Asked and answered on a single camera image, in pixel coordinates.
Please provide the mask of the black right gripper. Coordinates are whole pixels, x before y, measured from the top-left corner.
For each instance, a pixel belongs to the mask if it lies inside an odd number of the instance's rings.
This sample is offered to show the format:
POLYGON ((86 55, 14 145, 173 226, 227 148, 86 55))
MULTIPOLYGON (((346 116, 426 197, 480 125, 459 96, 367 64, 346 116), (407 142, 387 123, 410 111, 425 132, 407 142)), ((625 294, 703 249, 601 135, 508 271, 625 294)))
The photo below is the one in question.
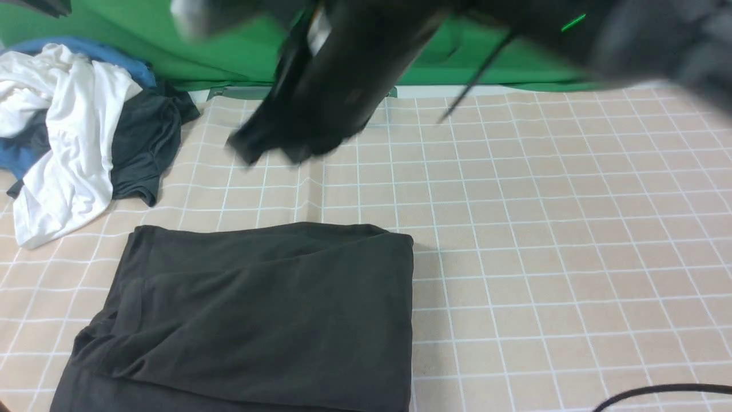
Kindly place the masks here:
POLYGON ((368 124, 451 9, 442 1, 321 1, 285 40, 269 109, 233 131, 245 167, 283 147, 291 164, 333 152, 368 124))

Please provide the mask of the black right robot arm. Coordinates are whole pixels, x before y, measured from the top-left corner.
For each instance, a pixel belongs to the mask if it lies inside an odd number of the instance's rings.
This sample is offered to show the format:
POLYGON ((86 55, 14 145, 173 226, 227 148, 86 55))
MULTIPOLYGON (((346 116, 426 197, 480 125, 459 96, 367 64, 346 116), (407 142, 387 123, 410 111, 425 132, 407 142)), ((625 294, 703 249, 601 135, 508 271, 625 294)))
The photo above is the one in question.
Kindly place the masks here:
POLYGON ((325 156, 368 125, 453 15, 507 28, 461 97, 526 38, 598 82, 662 79, 730 113, 729 1, 321 1, 291 29, 269 94, 228 146, 248 166, 272 150, 293 164, 325 156))

